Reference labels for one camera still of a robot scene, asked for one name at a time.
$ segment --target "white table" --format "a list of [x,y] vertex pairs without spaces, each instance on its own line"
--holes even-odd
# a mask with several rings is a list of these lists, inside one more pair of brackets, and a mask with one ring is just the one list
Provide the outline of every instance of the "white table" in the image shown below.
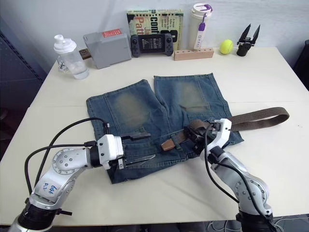
[[[27,110],[0,163],[0,224],[10,224],[24,207],[28,196],[23,172],[25,158],[49,144],[68,124],[88,117],[88,97],[142,78],[153,85],[153,75],[210,72],[214,73],[233,115],[275,106],[290,113],[290,118],[278,126],[242,132],[245,142],[225,150],[268,184],[268,203],[274,216],[309,212],[309,156],[304,146],[309,140],[309,93],[276,48],[254,47],[244,58],[221,56],[217,50],[212,59],[190,61],[141,56],[102,70],[90,68],[90,76],[82,81],[60,74],[56,68],[52,68]],[[86,122],[65,132],[57,144],[93,139],[92,126]],[[57,150],[51,151],[44,171]],[[38,154],[30,163],[32,183],[42,156],[43,153]],[[55,225],[226,220],[235,219],[238,211],[237,205],[210,181],[205,164],[198,158],[115,185],[104,169],[87,170],[62,208],[72,211],[73,216],[57,216]]]

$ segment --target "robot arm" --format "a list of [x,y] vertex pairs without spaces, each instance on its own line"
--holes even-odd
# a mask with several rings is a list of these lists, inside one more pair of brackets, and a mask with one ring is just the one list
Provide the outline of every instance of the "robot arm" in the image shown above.
[[[144,134],[139,138],[150,136]],[[32,191],[23,212],[15,219],[9,232],[45,232],[55,216],[64,213],[61,206],[73,190],[77,177],[86,169],[103,166],[124,154],[121,137],[111,134],[98,140],[92,148],[65,148],[57,152],[50,169]]]
[[[269,190],[266,183],[248,173],[245,166],[231,153],[225,152],[222,146],[228,141],[231,122],[228,119],[216,120],[213,126],[215,139],[207,145],[208,162],[217,176],[234,192],[239,201],[239,213],[236,219],[241,222],[243,232],[275,232],[272,225],[272,210],[267,204]],[[205,146],[203,133],[186,128],[189,138],[195,138],[195,151],[201,152]]]

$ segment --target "book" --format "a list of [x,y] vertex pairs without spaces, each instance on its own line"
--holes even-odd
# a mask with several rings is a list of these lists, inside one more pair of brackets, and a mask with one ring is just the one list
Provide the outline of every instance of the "book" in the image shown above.
[[181,9],[128,10],[127,21],[131,35],[170,33],[175,50],[180,50],[183,29]]

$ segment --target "gray box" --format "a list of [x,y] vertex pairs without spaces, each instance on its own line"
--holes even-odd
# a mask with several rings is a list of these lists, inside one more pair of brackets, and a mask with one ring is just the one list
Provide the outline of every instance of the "gray box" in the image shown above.
[[106,35],[104,33],[94,32],[83,36],[84,42],[98,69],[131,59],[127,34],[121,32],[121,34],[104,37],[103,35]]

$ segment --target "floor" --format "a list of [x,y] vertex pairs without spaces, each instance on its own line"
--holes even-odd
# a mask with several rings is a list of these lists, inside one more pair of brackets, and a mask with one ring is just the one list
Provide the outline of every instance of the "floor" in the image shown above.
[[0,125],[0,161],[10,144],[20,122],[23,120],[26,111],[23,110],[4,110],[1,109],[1,115],[6,115],[1,120]]
[[[309,214],[276,217],[278,232],[309,232]],[[0,232],[8,227],[0,226]],[[232,221],[207,221],[193,223],[145,224],[128,226],[53,227],[50,232],[239,232],[240,223]]]

